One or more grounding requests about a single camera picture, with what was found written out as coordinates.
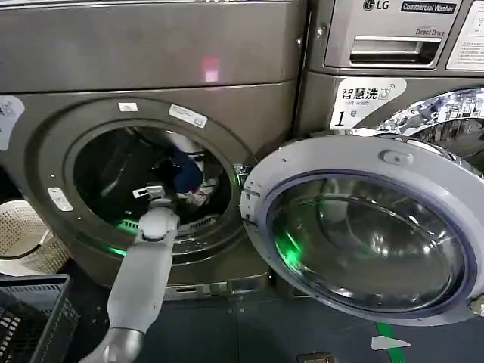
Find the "door glass window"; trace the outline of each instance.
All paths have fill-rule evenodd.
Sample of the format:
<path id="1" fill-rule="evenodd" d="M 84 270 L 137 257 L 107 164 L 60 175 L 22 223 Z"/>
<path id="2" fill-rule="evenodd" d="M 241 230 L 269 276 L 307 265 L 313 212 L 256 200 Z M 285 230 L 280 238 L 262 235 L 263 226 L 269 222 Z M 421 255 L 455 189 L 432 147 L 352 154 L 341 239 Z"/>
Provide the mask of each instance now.
<path id="1" fill-rule="evenodd" d="M 348 305 L 412 311 L 461 282 L 459 237 L 399 191 L 356 178 L 308 181 L 281 194 L 269 216 L 292 273 Z"/>

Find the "laundry basket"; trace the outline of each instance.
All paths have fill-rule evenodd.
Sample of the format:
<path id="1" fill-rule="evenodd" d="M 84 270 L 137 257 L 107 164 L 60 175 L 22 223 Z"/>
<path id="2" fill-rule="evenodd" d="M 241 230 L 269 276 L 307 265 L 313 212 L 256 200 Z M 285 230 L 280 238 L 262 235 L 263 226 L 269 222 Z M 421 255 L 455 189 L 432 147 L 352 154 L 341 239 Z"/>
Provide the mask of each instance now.
<path id="1" fill-rule="evenodd" d="M 79 322 L 67 275 L 0 279 L 0 363 L 62 363 Z"/>
<path id="2" fill-rule="evenodd" d="M 66 247 L 25 200 L 0 205 L 0 273 L 56 274 L 69 258 Z"/>

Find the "commercial washer label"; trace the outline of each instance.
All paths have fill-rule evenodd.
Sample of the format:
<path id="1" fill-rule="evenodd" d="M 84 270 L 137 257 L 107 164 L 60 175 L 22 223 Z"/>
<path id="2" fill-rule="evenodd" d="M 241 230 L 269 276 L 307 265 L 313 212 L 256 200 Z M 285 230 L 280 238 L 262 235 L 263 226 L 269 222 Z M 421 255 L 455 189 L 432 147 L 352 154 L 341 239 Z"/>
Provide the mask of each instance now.
<path id="1" fill-rule="evenodd" d="M 366 116 L 400 96 L 403 78 L 348 77 L 338 87 L 330 129 L 352 129 Z"/>
<path id="2" fill-rule="evenodd" d="M 67 200 L 62 189 L 58 187 L 47 188 L 47 192 L 59 210 L 62 212 L 70 212 L 73 210 L 73 206 Z"/>
<path id="3" fill-rule="evenodd" d="M 484 70 L 484 2 L 473 2 L 447 62 L 448 70 Z"/>
<path id="4" fill-rule="evenodd" d="M 0 151 L 8 149 L 12 130 L 24 111 L 25 107 L 18 98 L 0 96 Z"/>
<path id="5" fill-rule="evenodd" d="M 177 104 L 172 104 L 169 107 L 168 114 L 176 117 L 177 119 L 185 121 L 186 123 L 190 123 L 193 126 L 200 127 L 201 129 L 205 127 L 206 121 L 208 120 L 206 116 L 200 115 L 199 113 L 189 110 L 188 108 L 178 106 Z"/>
<path id="6" fill-rule="evenodd" d="M 403 2 L 400 11 L 408 13 L 453 14 L 457 4 L 449 2 Z"/>

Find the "black plastic crate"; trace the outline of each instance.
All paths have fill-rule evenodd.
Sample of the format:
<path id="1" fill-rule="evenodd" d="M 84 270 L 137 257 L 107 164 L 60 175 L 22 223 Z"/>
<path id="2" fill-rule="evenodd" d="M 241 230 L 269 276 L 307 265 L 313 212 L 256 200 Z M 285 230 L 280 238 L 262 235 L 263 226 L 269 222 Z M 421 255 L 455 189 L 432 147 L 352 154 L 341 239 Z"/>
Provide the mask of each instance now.
<path id="1" fill-rule="evenodd" d="M 79 321 L 68 275 L 0 279 L 0 363 L 62 363 Z"/>

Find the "beige basket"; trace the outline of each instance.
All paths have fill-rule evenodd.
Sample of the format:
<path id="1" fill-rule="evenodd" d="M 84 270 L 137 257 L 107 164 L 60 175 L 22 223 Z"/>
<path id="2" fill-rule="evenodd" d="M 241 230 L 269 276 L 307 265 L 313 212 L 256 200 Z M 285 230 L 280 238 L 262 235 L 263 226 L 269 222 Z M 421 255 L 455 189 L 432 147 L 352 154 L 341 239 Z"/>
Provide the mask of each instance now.
<path id="1" fill-rule="evenodd" d="M 25 200 L 0 205 L 0 273 L 56 274 L 69 259 L 66 247 Z"/>

